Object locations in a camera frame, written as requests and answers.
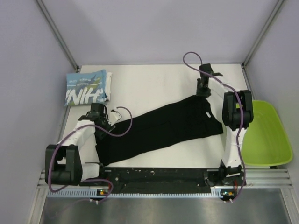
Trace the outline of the black t shirt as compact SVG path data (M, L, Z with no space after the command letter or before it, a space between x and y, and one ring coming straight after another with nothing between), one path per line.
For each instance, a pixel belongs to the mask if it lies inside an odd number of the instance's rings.
M107 166L177 143L223 133L206 98L190 96L115 124L112 136L97 141L100 163Z

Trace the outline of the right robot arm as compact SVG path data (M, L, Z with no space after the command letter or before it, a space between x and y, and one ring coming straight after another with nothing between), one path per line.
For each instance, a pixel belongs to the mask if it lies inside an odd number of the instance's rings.
M208 98L215 93L222 100L217 110L221 113L218 120L226 127L226 143L218 179L228 185L235 178L242 178L242 141L254 118L252 93L232 87L209 63L199 66L199 72L197 96Z

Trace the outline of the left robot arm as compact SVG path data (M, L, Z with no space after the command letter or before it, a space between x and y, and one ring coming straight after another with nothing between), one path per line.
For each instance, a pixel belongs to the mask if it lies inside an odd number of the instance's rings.
M84 162L80 150L91 139L96 150L96 139L103 139L115 128L121 115L116 110L107 112L105 105L92 103L90 111L82 115L74 129L57 144L50 144L45 152L45 181L52 185L79 185L90 179L94 184L105 182L106 174L99 162Z

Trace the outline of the folded blue printed t shirt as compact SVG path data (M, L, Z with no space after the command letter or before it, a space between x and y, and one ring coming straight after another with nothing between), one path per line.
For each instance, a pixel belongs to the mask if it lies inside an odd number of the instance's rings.
M91 73L69 73L66 77L65 106L106 104L106 70Z

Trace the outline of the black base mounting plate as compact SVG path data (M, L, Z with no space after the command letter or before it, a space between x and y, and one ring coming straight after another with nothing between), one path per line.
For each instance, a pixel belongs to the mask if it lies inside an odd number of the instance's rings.
M240 168L101 168L99 177L80 186L104 187L110 181L114 194L193 194L209 193L211 187L234 187L246 183Z

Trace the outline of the green plastic bin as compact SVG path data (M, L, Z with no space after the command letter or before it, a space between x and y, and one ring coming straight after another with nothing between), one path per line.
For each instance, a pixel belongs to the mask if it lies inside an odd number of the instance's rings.
M291 162L292 147L274 106L267 101L253 100L253 112L254 119L242 144L245 165L273 167Z

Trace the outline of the left aluminium frame post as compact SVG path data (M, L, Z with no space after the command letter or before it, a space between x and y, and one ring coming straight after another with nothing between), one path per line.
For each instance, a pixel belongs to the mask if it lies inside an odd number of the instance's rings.
M38 6L39 10L41 11L41 14L45 18L51 32L53 33L59 47L61 48L62 52L66 56L68 62L71 64L72 68L78 72L79 71L79 66L76 63L74 57L72 56L66 42L64 41L58 27L56 26L54 20L52 19L52 16L50 15L45 3L42 0L34 0L36 5Z

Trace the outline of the aluminium frame post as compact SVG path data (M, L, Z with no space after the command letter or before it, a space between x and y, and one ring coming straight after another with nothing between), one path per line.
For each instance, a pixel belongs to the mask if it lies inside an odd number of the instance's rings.
M258 34L257 38L254 41L254 44L250 48L248 54L246 55L242 67L245 69L248 64L250 63L252 57L255 55L256 51L258 50L259 46L263 42L264 38L266 37L268 31L270 30L271 26L274 24L276 18L280 14L281 10L283 9L284 5L286 4L286 0L277 0L274 8L272 9L270 15L268 16L265 24L263 25L260 33Z
M39 10L41 11L41 14L45 18L51 32L53 33L59 47L61 48L62 52L66 56L68 62L71 64L72 68L78 72L79 71L79 66L76 63L74 57L72 56L66 42L64 41L58 27L56 26L54 20L52 19L52 16L50 15L45 3L42 0L34 0L36 5L38 6Z

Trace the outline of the aluminium front rail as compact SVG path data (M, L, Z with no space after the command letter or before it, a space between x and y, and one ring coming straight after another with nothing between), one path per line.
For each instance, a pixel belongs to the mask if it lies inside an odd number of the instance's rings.
M221 179L217 169L203 168L117 168L110 167L90 182L83 181L76 186L99 186L102 179L109 180L114 186L128 186L129 184L174 184L175 186L195 184L201 188L232 188L257 186L291 186L290 176L285 169L247 169L242 178Z

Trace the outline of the right aluminium frame post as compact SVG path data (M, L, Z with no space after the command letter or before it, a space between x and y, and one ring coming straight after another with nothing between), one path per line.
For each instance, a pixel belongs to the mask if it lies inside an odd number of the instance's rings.
M245 69L248 64L250 63L252 57L255 55L256 51L258 50L259 46L263 42L264 38L266 37L268 31L270 30L271 26L274 24L276 18L280 14L281 10L283 9L284 5L286 4L286 0L277 0L274 8L272 9L270 15L268 16L265 24L263 25L260 33L258 34L257 38L254 41L254 44L250 48L248 54L246 55L242 67Z

